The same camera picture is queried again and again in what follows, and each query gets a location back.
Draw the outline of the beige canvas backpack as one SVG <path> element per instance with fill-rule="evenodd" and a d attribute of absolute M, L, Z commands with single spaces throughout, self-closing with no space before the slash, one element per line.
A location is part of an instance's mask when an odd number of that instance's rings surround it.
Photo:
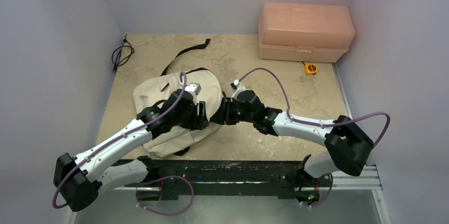
<path fill-rule="evenodd" d="M 143 145 L 153 156 L 183 156 L 195 143 L 216 132 L 211 122 L 224 93 L 217 76 L 198 67 L 169 74 L 166 68 L 133 90 L 137 118 L 150 123 L 152 139 Z"/>

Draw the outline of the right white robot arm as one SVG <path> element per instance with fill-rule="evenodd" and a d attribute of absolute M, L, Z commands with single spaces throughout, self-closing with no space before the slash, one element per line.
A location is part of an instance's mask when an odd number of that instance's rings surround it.
<path fill-rule="evenodd" d="M 224 97 L 218 111 L 210 119 L 220 125 L 248 122 L 262 134 L 304 139 L 325 147 L 325 151 L 306 158 L 297 171 L 303 185 L 310 185 L 324 174 L 342 171 L 360 176 L 374 148 L 371 138 L 349 117 L 316 120 L 288 116 L 287 112 L 265 106 L 252 90 L 236 97 Z"/>

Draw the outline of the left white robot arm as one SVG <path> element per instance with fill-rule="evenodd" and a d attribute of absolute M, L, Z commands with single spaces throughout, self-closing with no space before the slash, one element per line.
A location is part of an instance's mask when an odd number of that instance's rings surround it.
<path fill-rule="evenodd" d="M 208 126 L 205 102 L 198 100 L 200 87 L 189 84 L 171 93 L 168 99 L 144 108 L 123 129 L 99 145 L 76 156 L 64 153 L 57 158 L 52 198 L 55 209 L 69 207 L 78 212 L 109 190 L 126 185 L 152 186 L 176 175 L 161 175 L 148 156 L 117 165 L 127 153 L 171 131 L 173 127 L 200 130 Z"/>

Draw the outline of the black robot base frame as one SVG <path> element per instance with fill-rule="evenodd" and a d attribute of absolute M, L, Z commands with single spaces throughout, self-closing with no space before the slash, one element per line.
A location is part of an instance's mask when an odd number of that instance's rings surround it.
<path fill-rule="evenodd" d="M 330 174 L 309 176 L 301 161 L 255 160 L 156 160 L 150 165 L 146 182 L 164 178 L 154 185 L 130 184 L 141 202 L 178 200 L 181 195 L 275 196 L 313 204 L 331 187 Z"/>

